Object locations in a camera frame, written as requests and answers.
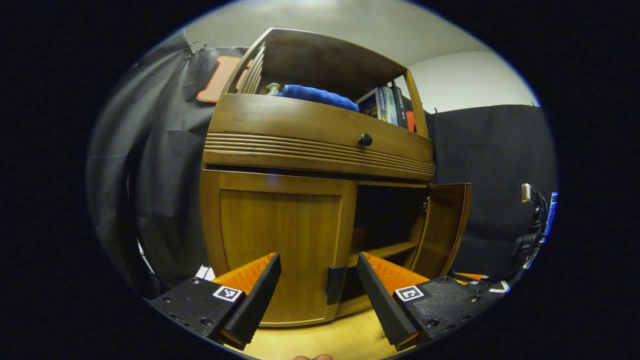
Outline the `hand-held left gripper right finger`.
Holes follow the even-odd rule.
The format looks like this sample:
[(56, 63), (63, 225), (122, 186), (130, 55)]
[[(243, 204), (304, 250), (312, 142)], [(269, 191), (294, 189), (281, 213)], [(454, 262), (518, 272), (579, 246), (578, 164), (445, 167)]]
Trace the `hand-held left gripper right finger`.
[(496, 302), (496, 296), (458, 296), (447, 275), (433, 279), (362, 251), (356, 265), (372, 308), (397, 351), (437, 341)]

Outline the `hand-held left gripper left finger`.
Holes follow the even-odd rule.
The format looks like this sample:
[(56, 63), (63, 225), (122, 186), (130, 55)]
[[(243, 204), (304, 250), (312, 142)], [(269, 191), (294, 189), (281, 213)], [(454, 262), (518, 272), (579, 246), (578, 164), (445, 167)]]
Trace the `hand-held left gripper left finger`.
[(281, 273), (281, 255), (272, 252), (213, 279), (192, 276), (150, 304), (202, 337), (244, 350), (265, 316)]

